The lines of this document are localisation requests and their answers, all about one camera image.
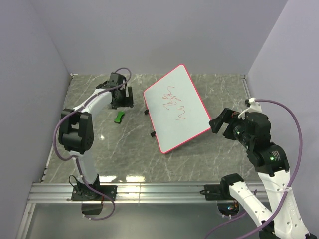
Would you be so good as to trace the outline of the green whiteboard eraser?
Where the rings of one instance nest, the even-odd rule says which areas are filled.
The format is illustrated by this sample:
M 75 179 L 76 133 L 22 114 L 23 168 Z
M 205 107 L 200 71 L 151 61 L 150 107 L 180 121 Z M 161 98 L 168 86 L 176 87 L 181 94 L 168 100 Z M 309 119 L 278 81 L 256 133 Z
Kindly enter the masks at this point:
M 114 123 L 121 124 L 124 116 L 124 111 L 118 111 L 116 117 L 114 118 Z

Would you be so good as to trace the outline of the pink framed whiteboard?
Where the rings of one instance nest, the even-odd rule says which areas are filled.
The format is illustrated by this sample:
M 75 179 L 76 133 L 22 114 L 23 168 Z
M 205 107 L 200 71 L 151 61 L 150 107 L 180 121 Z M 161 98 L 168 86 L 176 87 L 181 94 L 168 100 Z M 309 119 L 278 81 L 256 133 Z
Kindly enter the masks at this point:
M 211 116 L 185 64 L 146 88 L 143 98 L 162 154 L 210 130 Z

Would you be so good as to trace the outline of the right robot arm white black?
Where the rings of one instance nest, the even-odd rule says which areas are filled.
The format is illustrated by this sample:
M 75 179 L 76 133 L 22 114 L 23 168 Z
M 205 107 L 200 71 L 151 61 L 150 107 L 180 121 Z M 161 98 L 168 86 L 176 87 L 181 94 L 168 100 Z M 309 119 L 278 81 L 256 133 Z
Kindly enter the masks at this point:
M 221 196 L 225 199 L 234 198 L 257 226 L 242 238 L 254 233 L 258 233 L 261 239 L 316 238 L 309 232 L 299 213 L 291 188 L 288 159 L 284 150 L 271 142 L 268 117 L 261 112 L 246 112 L 241 118 L 239 112 L 225 108 L 209 125 L 213 133 L 218 133 L 224 123 L 228 126 L 223 136 L 240 142 L 246 149 L 271 206 L 267 209 L 238 174 L 222 177 Z

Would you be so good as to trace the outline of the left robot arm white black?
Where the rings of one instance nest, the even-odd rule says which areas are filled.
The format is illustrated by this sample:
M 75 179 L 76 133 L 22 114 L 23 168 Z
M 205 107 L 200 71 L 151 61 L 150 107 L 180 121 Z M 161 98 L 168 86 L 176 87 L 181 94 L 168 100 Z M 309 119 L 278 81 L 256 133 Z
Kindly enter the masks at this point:
M 77 194 L 96 200 L 102 193 L 91 153 L 94 143 L 93 119 L 104 107 L 117 109 L 133 106 L 132 87 L 120 87 L 111 91 L 100 87 L 82 104 L 62 111 L 58 141 L 69 152 L 70 159 L 75 164 L 78 176 L 74 190 Z

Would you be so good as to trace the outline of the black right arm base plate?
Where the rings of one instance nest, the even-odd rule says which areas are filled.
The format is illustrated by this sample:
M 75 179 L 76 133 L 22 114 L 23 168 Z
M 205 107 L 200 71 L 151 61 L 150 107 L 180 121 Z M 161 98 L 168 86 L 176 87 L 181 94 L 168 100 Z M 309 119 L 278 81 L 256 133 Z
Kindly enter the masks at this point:
M 206 184 L 204 189 L 199 192 L 205 196 L 206 201 L 231 201 L 235 200 L 230 196 L 229 185 L 220 183 L 217 184 Z

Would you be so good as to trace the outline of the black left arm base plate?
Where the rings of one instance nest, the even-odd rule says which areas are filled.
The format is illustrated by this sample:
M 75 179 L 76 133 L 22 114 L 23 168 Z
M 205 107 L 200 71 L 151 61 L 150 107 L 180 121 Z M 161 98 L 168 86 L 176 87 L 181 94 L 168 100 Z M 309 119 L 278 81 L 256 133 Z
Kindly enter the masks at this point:
M 107 195 L 113 201 L 116 198 L 116 185 L 100 185 L 98 188 L 96 188 L 96 190 L 104 195 Z M 71 196 L 72 201 L 101 201 L 102 199 L 109 201 L 109 199 L 107 199 L 105 196 L 88 189 L 84 184 L 82 184 L 80 188 L 75 186 Z

